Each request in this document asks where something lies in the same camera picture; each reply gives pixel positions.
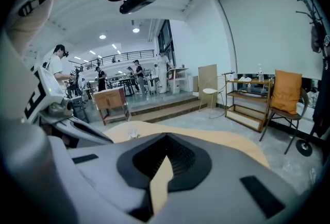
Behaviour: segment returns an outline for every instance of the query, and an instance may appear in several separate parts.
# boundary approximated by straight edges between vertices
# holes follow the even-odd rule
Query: plastic bottle
[[[261,69],[261,64],[259,64],[259,71],[258,71],[258,76],[259,76],[259,82],[263,82],[263,71]]]

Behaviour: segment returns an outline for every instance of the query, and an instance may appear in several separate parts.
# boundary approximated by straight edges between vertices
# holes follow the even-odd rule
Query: black railing
[[[133,62],[139,59],[145,58],[153,58],[155,57],[154,50],[143,50],[143,51],[135,51],[128,52],[122,54],[111,55],[103,58],[96,58],[84,64],[79,64],[77,62],[70,61],[69,62],[76,68],[79,68],[80,71],[89,70],[91,68],[95,68],[97,66],[103,65],[111,65],[116,64],[118,62],[130,61]]]

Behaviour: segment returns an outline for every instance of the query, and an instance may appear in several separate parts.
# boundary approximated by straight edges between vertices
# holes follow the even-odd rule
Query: chair leg
[[[295,136],[296,136],[296,133],[297,133],[297,131],[298,131],[298,126],[299,126],[299,120],[297,120],[297,125],[296,125],[296,128],[295,128],[295,130],[294,130],[293,137],[292,137],[292,139],[291,139],[291,141],[290,141],[290,143],[289,143],[289,145],[288,145],[288,148],[285,150],[284,154],[287,154],[287,152],[288,152],[288,150],[289,150],[289,148],[290,148],[290,146],[291,146],[291,144],[292,144],[292,142],[293,142],[293,140],[294,140],[294,138],[295,138]]]
[[[210,116],[209,116],[209,119],[211,119],[212,105],[213,105],[213,96],[214,96],[214,94],[212,94],[212,100],[211,100],[211,108],[210,108]]]
[[[261,142],[262,138],[264,137],[264,135],[265,135],[265,133],[266,133],[266,131],[267,131],[267,128],[268,128],[268,123],[269,123],[270,120],[273,118],[274,114],[275,114],[275,113],[272,111],[272,113],[270,114],[270,117],[269,117],[269,119],[268,119],[268,121],[267,121],[266,127],[265,127],[265,129],[263,130],[262,136],[261,136],[260,139],[259,139],[260,142]]]
[[[198,110],[198,111],[200,111],[200,110],[201,110],[201,106],[202,106],[202,103],[203,103],[203,97],[204,97],[204,93],[203,93],[203,95],[202,95],[202,100],[201,100],[200,108],[199,108],[199,110]]]

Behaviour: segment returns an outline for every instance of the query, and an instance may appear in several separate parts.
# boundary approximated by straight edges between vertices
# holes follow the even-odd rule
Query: black baseboard
[[[217,108],[221,108],[221,109],[224,109],[224,106],[222,105],[222,104],[219,104],[219,103],[217,103],[216,104],[216,107]],[[270,127],[273,127],[273,128],[275,128],[275,129],[277,129],[277,130],[280,130],[280,131],[283,131],[283,132],[286,132],[287,134],[290,134],[290,135],[293,135],[294,134],[294,128],[293,127],[289,127],[289,126],[286,126],[286,125],[283,125],[283,124],[280,124],[280,123],[277,123],[277,122],[275,122],[275,121],[273,121],[273,120],[271,120],[270,122],[269,122],[269,125],[268,126],[270,126]],[[308,133],[306,133],[306,132],[302,132],[302,131],[297,131],[297,135],[296,135],[298,138],[301,138],[301,139],[303,139],[303,140],[306,140],[307,138],[308,138],[308,136],[309,136],[309,134]],[[313,144],[315,144],[316,146],[319,146],[319,147],[324,147],[324,140],[321,140],[320,138],[318,138],[318,137],[311,137],[310,139],[309,139],[309,141],[311,142],[311,143],[313,143]]]

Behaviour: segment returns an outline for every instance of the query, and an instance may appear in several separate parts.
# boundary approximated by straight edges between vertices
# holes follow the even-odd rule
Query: orange cushion
[[[302,74],[275,70],[275,88],[272,107],[290,114],[296,114],[296,104],[300,97]]]

